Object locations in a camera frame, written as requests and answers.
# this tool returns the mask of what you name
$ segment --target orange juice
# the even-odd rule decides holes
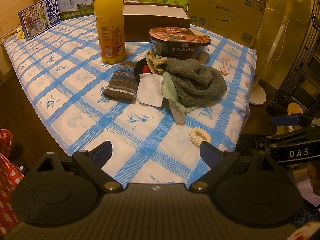
[[[97,32],[102,61],[120,63],[125,57],[123,0],[95,0]]]

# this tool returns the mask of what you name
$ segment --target blue and white checkered tablecloth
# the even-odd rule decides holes
[[[105,140],[113,155],[102,168],[123,185],[179,183],[187,187],[209,170],[189,139],[201,127],[221,150],[234,149],[249,117],[249,94],[256,52],[197,26],[211,37],[202,64],[220,69],[230,59],[227,92],[175,124],[161,108],[104,98],[116,65],[101,61],[95,16],[63,21],[31,41],[4,43],[20,83],[43,124],[68,155],[92,150]],[[139,61],[151,43],[127,42],[126,60]]]

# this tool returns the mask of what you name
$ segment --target finger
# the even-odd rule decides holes
[[[310,183],[314,189],[320,189],[320,179],[310,179]]]
[[[318,179],[319,178],[319,170],[312,165],[312,163],[309,163],[307,167],[307,175],[311,179]]]
[[[320,196],[320,189],[313,189],[313,193],[317,196]]]

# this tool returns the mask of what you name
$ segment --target scrunchie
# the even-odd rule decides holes
[[[190,140],[192,143],[200,148],[200,144],[203,141],[207,141],[208,143],[211,143],[211,137],[210,135],[203,129],[199,127],[192,128],[190,131]]]

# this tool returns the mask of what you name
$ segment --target red and white checkered fabric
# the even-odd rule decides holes
[[[8,157],[11,151],[13,134],[9,130],[0,129],[0,153]]]
[[[10,205],[10,196],[23,175],[6,158],[10,153],[12,140],[10,131],[0,129],[0,235],[4,235],[18,223]]]

